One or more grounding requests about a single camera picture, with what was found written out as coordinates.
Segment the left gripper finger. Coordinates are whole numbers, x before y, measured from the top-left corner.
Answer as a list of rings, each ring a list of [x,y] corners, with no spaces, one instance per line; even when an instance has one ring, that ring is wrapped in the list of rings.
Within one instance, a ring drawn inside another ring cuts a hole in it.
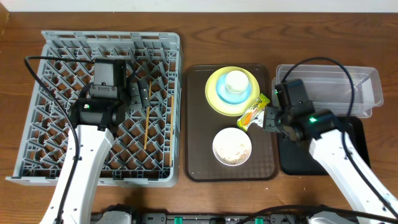
[[[141,97],[141,103],[143,107],[147,107],[150,105],[149,98],[149,84],[145,78],[140,79],[138,81],[139,92]]]
[[[130,105],[129,109],[131,111],[139,110],[142,108],[140,91],[137,83],[129,84],[129,94],[130,94]]]

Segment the white tissue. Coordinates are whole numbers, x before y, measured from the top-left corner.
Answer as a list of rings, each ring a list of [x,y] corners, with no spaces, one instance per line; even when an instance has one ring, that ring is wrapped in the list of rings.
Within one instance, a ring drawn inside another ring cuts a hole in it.
[[[264,127],[264,117],[265,117],[265,110],[261,110],[260,112],[258,112],[258,114],[256,115],[256,117],[253,120],[253,123],[258,125],[260,128]]]

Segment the green yellow snack wrapper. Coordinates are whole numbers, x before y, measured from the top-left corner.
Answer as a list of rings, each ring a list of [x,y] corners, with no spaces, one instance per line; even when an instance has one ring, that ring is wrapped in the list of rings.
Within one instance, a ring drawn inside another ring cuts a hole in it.
[[[242,117],[237,120],[237,126],[243,131],[247,131],[254,120],[264,112],[270,100],[264,94],[260,94],[254,103],[244,112]]]

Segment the wooden chopstick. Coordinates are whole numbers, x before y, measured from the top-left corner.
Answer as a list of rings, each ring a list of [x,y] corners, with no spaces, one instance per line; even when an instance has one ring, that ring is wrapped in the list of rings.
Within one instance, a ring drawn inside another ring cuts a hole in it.
[[[173,157],[173,133],[174,133],[174,96],[171,97],[171,114],[170,114],[170,151],[169,151],[169,165],[172,166]]]
[[[145,135],[144,135],[144,150],[147,149],[147,137],[148,137],[148,129],[149,129],[149,114],[150,114],[150,99],[151,99],[151,94],[152,94],[152,81],[149,83],[149,105],[147,106],[146,110],[146,129],[145,129]]]

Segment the white bowl with food residue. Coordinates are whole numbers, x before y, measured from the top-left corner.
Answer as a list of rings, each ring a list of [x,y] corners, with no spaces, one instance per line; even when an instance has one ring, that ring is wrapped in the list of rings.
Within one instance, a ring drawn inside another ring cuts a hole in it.
[[[224,128],[213,139],[213,154],[226,166],[244,164],[252,153],[252,143],[249,136],[238,128]]]

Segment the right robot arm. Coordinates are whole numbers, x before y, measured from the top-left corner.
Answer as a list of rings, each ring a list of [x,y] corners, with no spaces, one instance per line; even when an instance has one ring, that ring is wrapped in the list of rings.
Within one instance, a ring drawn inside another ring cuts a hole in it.
[[[397,223],[397,198],[358,154],[345,125],[311,101],[265,109],[264,129],[280,132],[308,151],[333,179],[360,223]]]

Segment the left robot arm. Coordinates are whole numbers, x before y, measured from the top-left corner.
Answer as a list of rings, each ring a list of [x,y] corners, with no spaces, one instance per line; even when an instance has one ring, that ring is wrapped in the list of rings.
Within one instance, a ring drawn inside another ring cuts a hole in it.
[[[42,223],[89,223],[104,160],[130,99],[125,85],[90,83],[71,106],[68,147]]]

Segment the light blue bowl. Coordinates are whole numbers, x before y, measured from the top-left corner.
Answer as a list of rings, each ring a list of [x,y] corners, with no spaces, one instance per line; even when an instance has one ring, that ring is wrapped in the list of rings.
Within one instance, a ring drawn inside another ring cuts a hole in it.
[[[224,75],[220,76],[218,81],[216,82],[216,93],[217,95],[226,103],[229,103],[231,105],[237,105],[240,103],[243,103],[246,101],[252,91],[252,86],[249,81],[249,86],[246,88],[246,90],[242,93],[232,93],[230,92],[226,86],[225,86],[225,76],[228,73],[225,73]]]

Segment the black tray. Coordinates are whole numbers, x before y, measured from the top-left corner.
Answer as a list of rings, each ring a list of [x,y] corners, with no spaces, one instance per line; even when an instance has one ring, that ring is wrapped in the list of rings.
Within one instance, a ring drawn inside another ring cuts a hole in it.
[[[350,117],[349,138],[363,161],[371,167],[362,121]],[[326,170],[312,158],[308,149],[292,142],[284,134],[277,135],[280,166],[287,175],[328,175]]]

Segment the clear plastic bin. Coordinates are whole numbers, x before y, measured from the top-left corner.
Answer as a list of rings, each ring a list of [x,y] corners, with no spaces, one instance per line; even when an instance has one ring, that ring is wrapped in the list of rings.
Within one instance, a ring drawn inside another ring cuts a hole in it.
[[[347,66],[352,83],[337,65],[299,65],[287,77],[304,82],[308,97],[317,111],[329,109],[335,115],[347,113],[354,86],[351,116],[369,118],[374,107],[384,103],[378,70],[373,67]]]

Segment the yellow plate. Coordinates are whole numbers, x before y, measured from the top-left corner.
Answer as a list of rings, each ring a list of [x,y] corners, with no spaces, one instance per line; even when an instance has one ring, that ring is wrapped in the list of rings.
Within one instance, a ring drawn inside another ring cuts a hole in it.
[[[239,70],[244,72],[251,83],[252,91],[249,98],[244,101],[243,103],[237,105],[231,105],[229,103],[224,102],[216,93],[216,82],[218,81],[219,77],[224,75],[225,73],[231,72],[233,70]],[[206,82],[205,86],[205,96],[209,103],[209,105],[217,112],[226,115],[226,116],[241,116],[244,112],[254,103],[254,101],[260,95],[260,88],[257,80],[253,76],[252,73],[245,70],[241,67],[223,67],[217,69],[215,72],[211,74],[209,79]]]

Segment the cream white cup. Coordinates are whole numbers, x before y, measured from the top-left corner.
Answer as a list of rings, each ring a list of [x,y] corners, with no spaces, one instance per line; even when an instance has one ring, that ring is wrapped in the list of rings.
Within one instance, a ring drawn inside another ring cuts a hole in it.
[[[244,72],[233,70],[225,76],[225,86],[232,93],[242,93],[249,86],[249,79]]]

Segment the grey plastic dish rack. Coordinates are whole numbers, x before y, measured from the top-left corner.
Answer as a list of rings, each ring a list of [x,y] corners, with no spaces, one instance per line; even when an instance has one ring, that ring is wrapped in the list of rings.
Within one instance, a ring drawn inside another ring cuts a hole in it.
[[[93,82],[93,60],[127,60],[131,83],[152,81],[147,149],[146,110],[126,112],[106,156],[100,185],[172,187],[178,181],[182,43],[174,32],[43,31],[43,60],[35,85],[13,175],[22,185],[55,185],[68,146],[69,110],[81,89]],[[171,97],[174,96],[172,166],[169,165]]]

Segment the brown serving tray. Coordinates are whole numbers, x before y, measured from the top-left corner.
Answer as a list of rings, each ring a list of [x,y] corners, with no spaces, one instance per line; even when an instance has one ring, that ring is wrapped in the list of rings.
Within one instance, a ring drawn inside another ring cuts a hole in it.
[[[226,166],[217,160],[212,143],[224,128],[235,128],[237,117],[216,112],[205,97],[205,84],[222,65],[195,65],[187,70],[184,81],[185,152],[184,168],[195,182],[271,180],[279,172],[276,135],[257,124],[250,125],[247,135],[252,153],[239,166]]]

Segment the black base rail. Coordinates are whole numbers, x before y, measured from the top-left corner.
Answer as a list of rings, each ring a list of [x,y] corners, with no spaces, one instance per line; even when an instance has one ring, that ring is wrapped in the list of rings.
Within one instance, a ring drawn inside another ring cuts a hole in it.
[[[103,213],[91,216],[90,223],[132,223],[132,224],[230,224],[245,219],[245,215],[220,214],[168,214],[138,213],[137,210],[124,205],[112,205]],[[316,214],[272,213],[257,216],[248,221],[252,224],[295,224],[295,223],[357,223],[354,216],[338,215],[331,212]]]

